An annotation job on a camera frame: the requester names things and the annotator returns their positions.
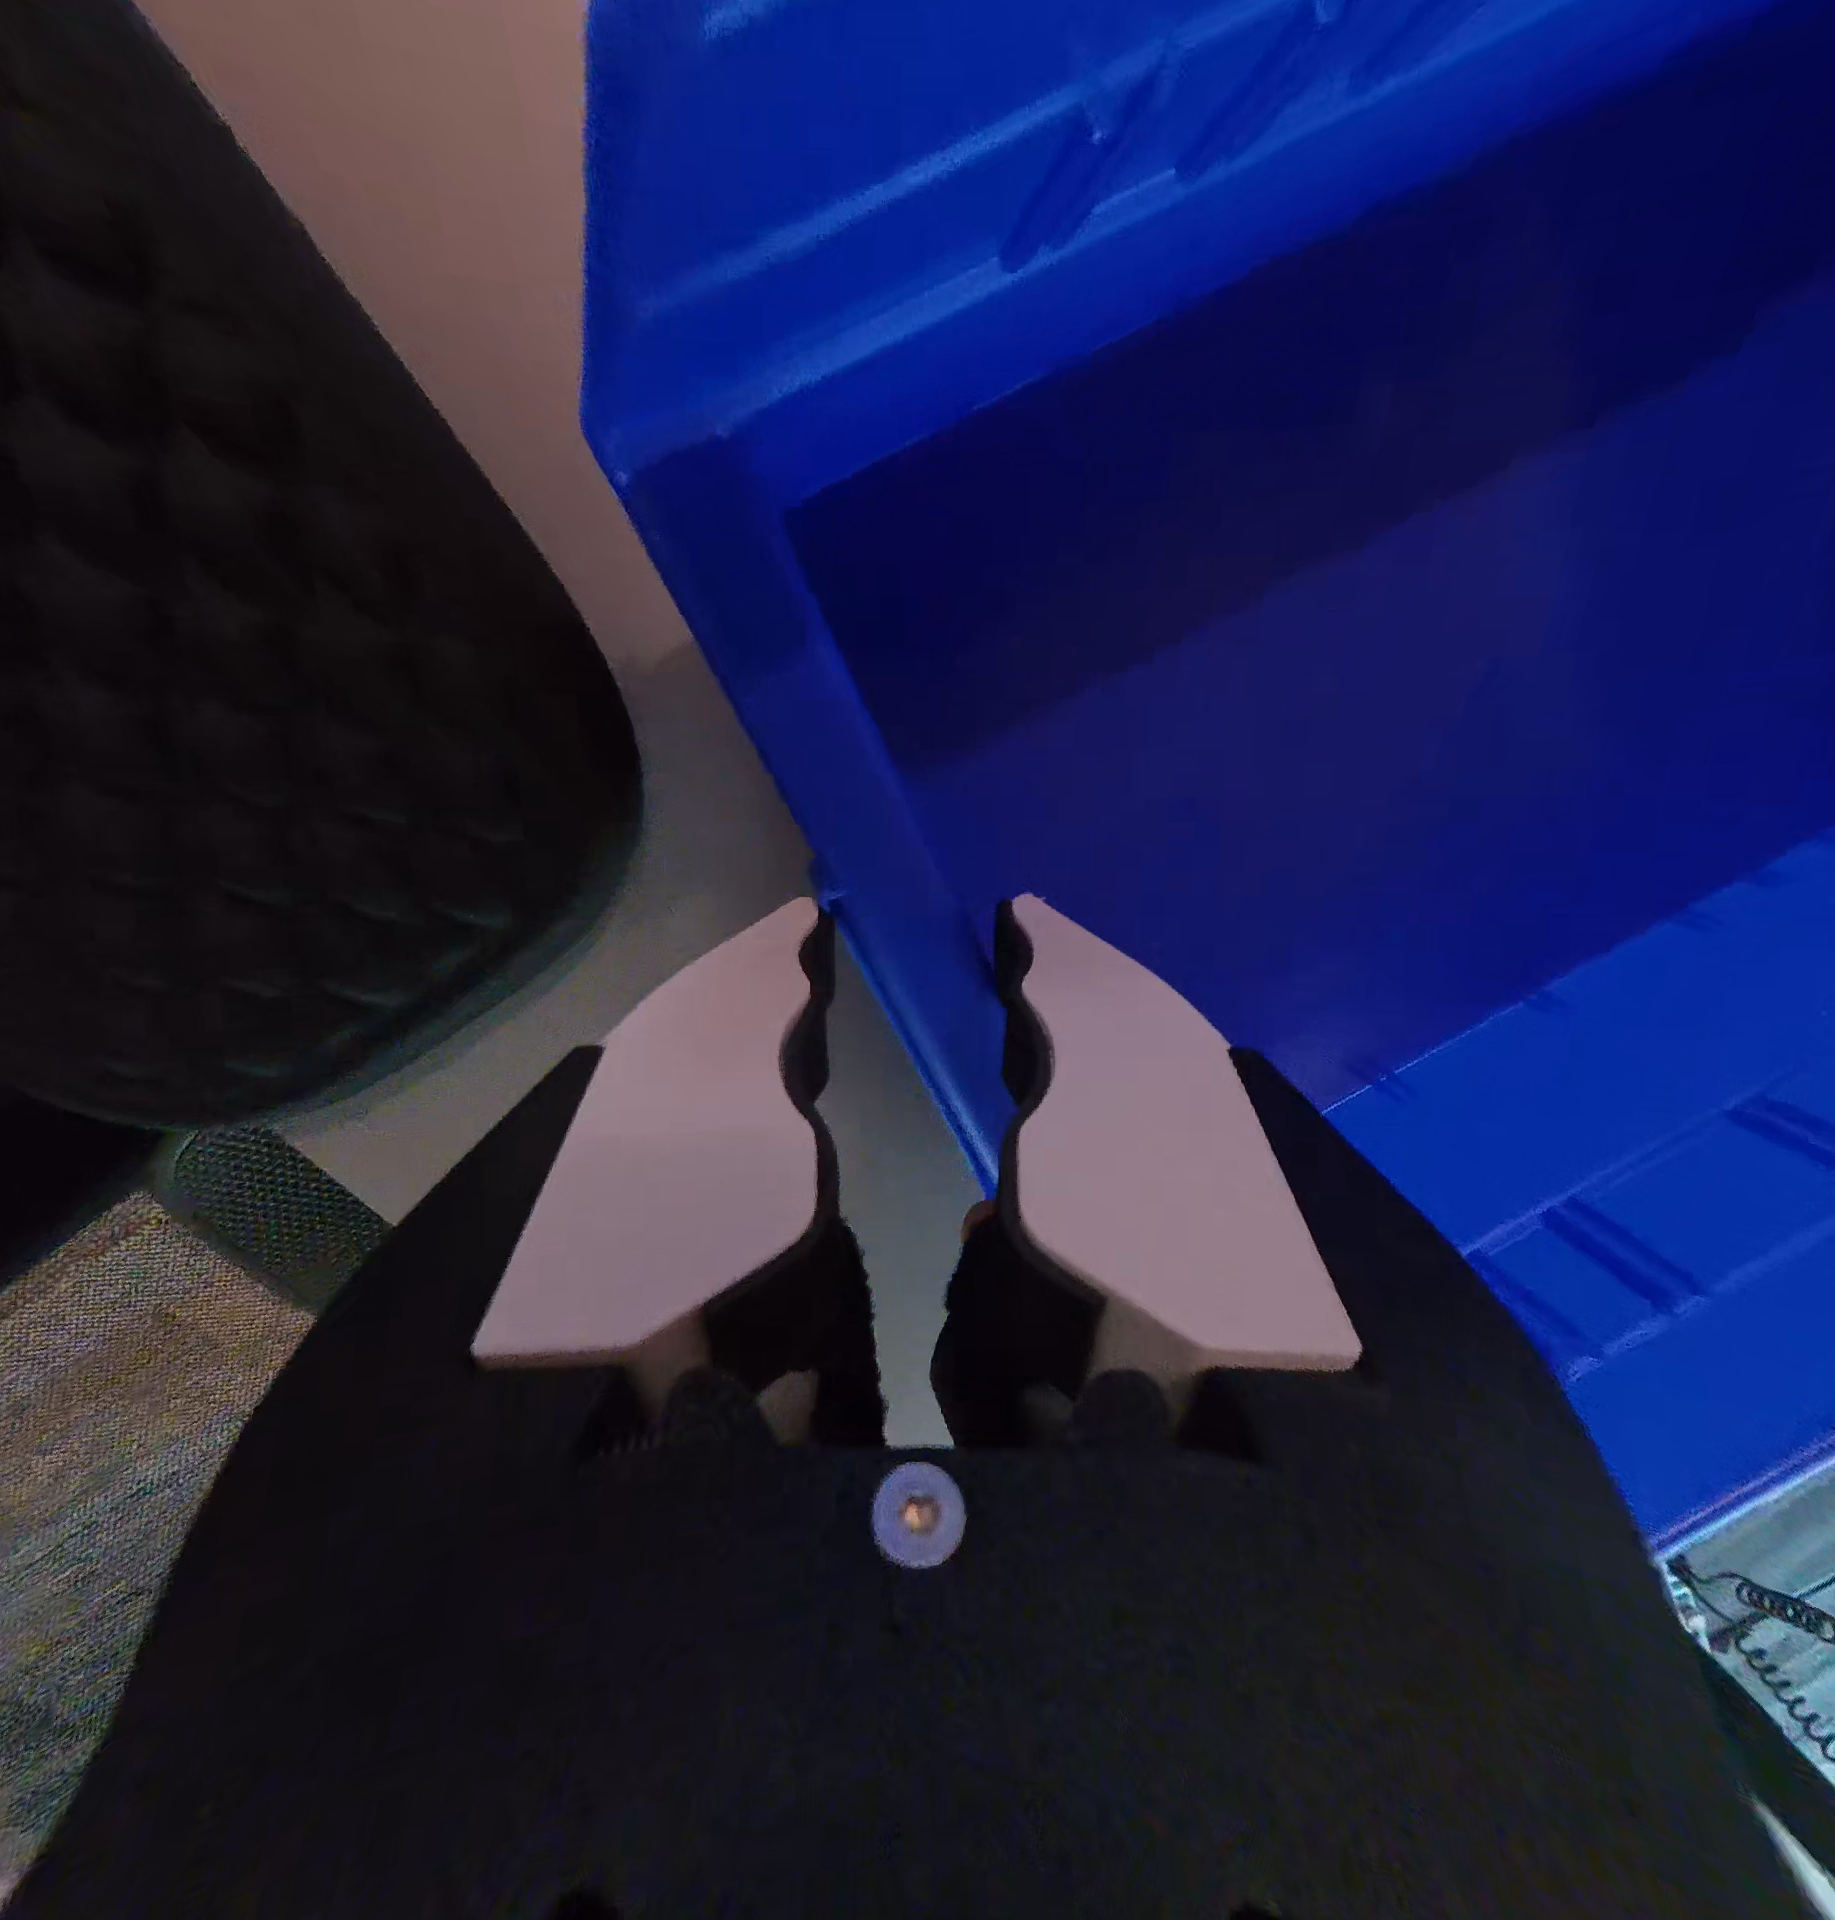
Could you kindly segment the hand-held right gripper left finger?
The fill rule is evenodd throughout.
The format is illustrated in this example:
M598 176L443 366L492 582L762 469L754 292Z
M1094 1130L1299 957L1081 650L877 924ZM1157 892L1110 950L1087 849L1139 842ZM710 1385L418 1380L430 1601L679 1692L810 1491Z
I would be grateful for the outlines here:
M599 1044L472 1341L477 1368L613 1368L648 1410L715 1368L807 1410L845 1284L829 1082L834 924L788 901Z

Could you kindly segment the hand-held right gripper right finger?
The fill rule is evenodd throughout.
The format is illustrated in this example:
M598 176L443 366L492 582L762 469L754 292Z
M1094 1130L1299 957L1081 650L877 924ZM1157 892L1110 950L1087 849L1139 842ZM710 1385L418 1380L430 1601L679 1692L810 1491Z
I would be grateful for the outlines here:
M1176 988L1037 895L998 915L1021 1091L998 1208L1074 1297L1079 1397L1141 1373L1183 1410L1210 1372L1344 1375L1364 1359L1233 1046Z

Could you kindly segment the blue plastic bin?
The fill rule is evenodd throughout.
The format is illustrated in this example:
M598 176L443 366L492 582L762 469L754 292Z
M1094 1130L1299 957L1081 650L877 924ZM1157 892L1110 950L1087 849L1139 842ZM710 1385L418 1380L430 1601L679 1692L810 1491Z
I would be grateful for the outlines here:
M581 420L991 1185L1037 893L1662 1551L1835 1462L1835 3L592 4Z

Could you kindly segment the black honeycomb seat cushion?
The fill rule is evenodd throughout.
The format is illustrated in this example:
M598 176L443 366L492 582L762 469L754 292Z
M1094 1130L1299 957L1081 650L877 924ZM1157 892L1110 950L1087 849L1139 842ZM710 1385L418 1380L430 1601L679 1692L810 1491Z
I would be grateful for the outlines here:
M0 4L0 1091L343 1097L613 901L641 755L519 519L135 4Z

